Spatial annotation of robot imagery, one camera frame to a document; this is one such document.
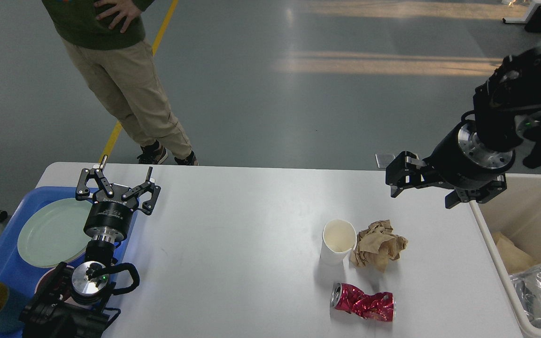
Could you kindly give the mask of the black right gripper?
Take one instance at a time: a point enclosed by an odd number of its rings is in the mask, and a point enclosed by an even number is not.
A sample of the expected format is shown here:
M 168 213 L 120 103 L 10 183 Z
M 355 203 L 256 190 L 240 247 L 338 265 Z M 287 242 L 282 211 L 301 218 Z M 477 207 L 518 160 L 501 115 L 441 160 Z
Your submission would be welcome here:
M 399 153 L 385 169 L 385 184 L 395 198 L 410 188 L 455 186 L 445 208 L 476 201 L 485 204 L 507 190 L 505 172 L 516 159 L 515 150 L 498 152 L 479 139 L 475 122 L 463 121 L 449 132 L 425 161 L 412 152 Z

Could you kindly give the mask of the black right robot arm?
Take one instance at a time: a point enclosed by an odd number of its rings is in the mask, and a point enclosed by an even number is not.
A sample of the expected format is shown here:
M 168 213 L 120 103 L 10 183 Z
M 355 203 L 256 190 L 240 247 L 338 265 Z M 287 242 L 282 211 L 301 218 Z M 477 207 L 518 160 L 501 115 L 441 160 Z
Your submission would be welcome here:
M 487 203 L 507 188 L 505 173 L 524 140 L 534 143 L 524 166 L 541 166 L 541 46 L 503 58 L 475 88 L 473 109 L 427 158 L 398 154 L 385 170 L 391 197 L 410 188 L 449 190 L 445 207 Z

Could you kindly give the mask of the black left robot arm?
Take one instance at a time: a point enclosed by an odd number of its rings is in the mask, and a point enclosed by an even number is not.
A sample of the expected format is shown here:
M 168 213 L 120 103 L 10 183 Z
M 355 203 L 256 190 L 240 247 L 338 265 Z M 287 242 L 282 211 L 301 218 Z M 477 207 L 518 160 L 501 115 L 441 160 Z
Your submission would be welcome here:
M 110 182 L 103 173 L 107 158 L 82 170 L 75 192 L 78 201 L 91 204 L 83 228 L 90 238 L 84 261 L 74 268 L 60 262 L 45 279 L 19 316 L 24 338 L 100 338 L 121 313 L 107 306 L 109 299 L 141 282 L 137 268 L 119 262 L 114 252 L 129 237 L 134 213 L 152 214 L 161 188 L 153 167 L 135 187 Z

